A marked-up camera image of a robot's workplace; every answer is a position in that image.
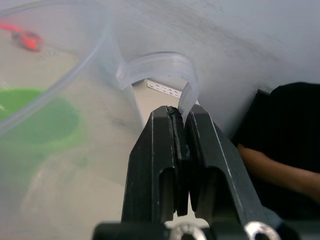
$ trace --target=clear plastic container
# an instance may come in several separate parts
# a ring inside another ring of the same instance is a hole
[[[118,222],[141,132],[131,84],[167,75],[188,81],[185,118],[199,94],[193,64],[173,52],[124,62],[104,5],[0,12],[0,239],[88,240]]]

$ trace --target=person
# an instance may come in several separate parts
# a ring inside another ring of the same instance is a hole
[[[263,206],[282,219],[320,219],[320,84],[273,90],[237,148]]]

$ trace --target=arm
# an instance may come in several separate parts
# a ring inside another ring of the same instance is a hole
[[[272,160],[241,144],[238,150],[247,170],[256,177],[301,194],[320,204],[320,174]]]

